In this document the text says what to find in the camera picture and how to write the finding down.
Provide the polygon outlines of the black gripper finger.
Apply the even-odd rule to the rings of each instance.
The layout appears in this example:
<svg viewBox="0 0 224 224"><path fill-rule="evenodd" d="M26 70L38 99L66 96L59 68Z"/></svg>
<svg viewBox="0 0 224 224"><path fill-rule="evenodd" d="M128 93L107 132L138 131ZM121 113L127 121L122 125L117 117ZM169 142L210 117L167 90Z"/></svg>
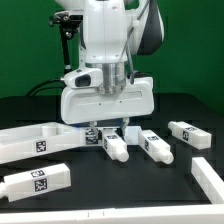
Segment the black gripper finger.
<svg viewBox="0 0 224 224"><path fill-rule="evenodd" d="M89 122L90 128L92 129L92 131L93 131L94 135L96 136L96 138L98 138L98 129L97 129L96 125L97 125L97 121L90 121Z"/></svg>
<svg viewBox="0 0 224 224"><path fill-rule="evenodd" d="M125 129L128 126L129 122L130 122L129 117L125 117L122 119L122 123L120 125L122 136L125 135Z"/></svg>

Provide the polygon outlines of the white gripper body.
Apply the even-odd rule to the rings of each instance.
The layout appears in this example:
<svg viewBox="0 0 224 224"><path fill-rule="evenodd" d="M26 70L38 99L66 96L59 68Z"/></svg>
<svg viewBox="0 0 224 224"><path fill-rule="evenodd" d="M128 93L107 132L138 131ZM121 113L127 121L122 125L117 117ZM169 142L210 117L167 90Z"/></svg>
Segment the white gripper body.
<svg viewBox="0 0 224 224"><path fill-rule="evenodd" d="M149 115L153 110L151 77L137 78L118 94L101 95L95 88L66 87L61 96L61 117L66 124Z"/></svg>

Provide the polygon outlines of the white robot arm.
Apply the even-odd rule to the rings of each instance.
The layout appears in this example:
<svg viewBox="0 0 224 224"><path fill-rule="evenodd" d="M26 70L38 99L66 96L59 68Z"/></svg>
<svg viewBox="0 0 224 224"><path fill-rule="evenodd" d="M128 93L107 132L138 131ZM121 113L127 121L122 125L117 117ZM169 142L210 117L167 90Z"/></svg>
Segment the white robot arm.
<svg viewBox="0 0 224 224"><path fill-rule="evenodd" d="M61 116L67 124L129 119L154 110L153 79L134 69L134 55L160 48L164 26L157 0L55 0L63 9L54 15L64 41L80 35L79 67L64 57L65 88Z"/></svg>

